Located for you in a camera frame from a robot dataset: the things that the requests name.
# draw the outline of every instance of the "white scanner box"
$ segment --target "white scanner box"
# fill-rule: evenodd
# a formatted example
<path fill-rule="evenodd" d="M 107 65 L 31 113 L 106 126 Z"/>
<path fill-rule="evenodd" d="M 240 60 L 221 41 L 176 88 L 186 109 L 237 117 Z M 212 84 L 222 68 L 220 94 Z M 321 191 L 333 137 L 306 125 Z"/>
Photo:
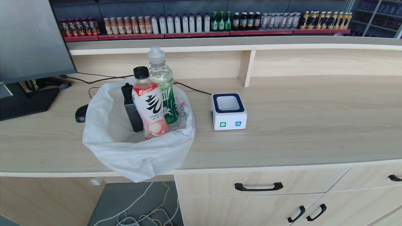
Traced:
<path fill-rule="evenodd" d="M 238 93 L 212 94 L 211 114 L 215 130 L 246 128 L 247 112 Z"/>

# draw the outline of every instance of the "white cable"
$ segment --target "white cable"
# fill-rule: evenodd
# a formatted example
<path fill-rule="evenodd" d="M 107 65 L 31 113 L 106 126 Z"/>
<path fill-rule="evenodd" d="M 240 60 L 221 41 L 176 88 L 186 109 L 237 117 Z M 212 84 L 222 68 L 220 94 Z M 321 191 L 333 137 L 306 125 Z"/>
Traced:
<path fill-rule="evenodd" d="M 127 215 L 126 210 L 128 210 L 129 208 L 131 208 L 131 206 L 133 206 L 141 197 L 143 197 L 143 196 L 147 193 L 148 189 L 151 187 L 151 185 L 152 185 L 153 183 L 154 183 L 154 182 L 151 182 L 151 184 L 147 187 L 147 189 L 145 189 L 145 192 L 144 192 L 141 196 L 139 196 L 129 207 L 127 207 L 126 209 L 124 209 L 124 210 L 121 211 L 120 213 L 114 215 L 113 217 L 110 217 L 110 218 L 107 218 L 107 219 L 103 219 L 103 220 L 98 221 L 94 226 L 96 226 L 96 225 L 99 224 L 100 222 L 113 219 L 114 217 L 117 217 L 117 224 L 116 224 L 116 226 L 140 226 L 139 223 L 140 223 L 141 221 L 143 221 L 144 219 L 147 219 L 151 214 L 153 214 L 153 213 L 155 213 L 155 212 L 157 212 L 157 211 L 159 211 L 159 210 L 163 211 L 163 212 L 165 213 L 166 217 L 168 218 L 168 221 L 167 221 L 163 226 L 166 226 L 169 222 L 170 222 L 170 225 L 173 226 L 172 220 L 173 220 L 173 218 L 176 216 L 177 211 L 178 211 L 178 207 L 179 207 L 179 205 L 178 205 L 178 198 L 177 198 L 177 207 L 176 207 L 176 211 L 174 212 L 174 215 L 173 215 L 171 218 L 169 218 L 169 215 L 168 215 L 168 214 L 166 213 L 166 211 L 165 211 L 164 209 L 162 209 L 162 208 L 158 208 L 158 209 L 156 209 L 156 210 L 154 210 L 154 211 L 152 211 L 152 212 L 150 212 L 150 213 L 148 213 L 148 214 L 146 214 L 146 215 L 143 214 L 143 215 L 141 215 L 141 216 L 138 218 L 138 220 L 136 220 L 136 219 L 133 218 L 133 217 L 129 217 L 129 216 Z M 125 213 L 125 217 L 124 217 L 122 220 L 119 221 L 120 214 L 122 214 L 122 213 Z M 127 219 L 130 219 L 130 220 L 134 221 L 134 223 L 131 223 L 131 224 L 124 224 Z M 154 220 L 151 220 L 151 221 L 152 221 L 156 226 L 159 226 Z"/>

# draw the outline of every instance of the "black bottle cap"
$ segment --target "black bottle cap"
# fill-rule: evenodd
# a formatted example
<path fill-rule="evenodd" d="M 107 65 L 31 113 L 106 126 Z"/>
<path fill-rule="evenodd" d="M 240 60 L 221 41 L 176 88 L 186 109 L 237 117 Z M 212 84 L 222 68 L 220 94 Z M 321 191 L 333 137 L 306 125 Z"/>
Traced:
<path fill-rule="evenodd" d="M 145 79 L 150 76 L 148 68 L 145 66 L 136 67 L 134 68 L 133 71 L 134 71 L 134 77 L 136 79 Z"/>

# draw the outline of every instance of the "computer mouse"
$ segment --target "computer mouse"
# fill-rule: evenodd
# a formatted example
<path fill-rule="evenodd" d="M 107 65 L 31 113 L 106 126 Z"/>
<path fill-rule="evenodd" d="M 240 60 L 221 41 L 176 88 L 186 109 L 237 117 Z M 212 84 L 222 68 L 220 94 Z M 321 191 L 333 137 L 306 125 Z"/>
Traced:
<path fill-rule="evenodd" d="M 81 106 L 76 111 L 76 122 L 85 122 L 86 110 L 88 109 L 88 105 Z"/>

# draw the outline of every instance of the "monitor stand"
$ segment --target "monitor stand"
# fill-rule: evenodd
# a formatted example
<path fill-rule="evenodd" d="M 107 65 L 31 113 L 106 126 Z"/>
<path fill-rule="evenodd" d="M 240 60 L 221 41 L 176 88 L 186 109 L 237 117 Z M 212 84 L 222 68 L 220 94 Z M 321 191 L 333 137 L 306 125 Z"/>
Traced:
<path fill-rule="evenodd" d="M 59 93 L 59 87 L 26 92 L 19 83 L 7 88 L 12 96 L 0 99 L 0 121 L 47 111 Z"/>

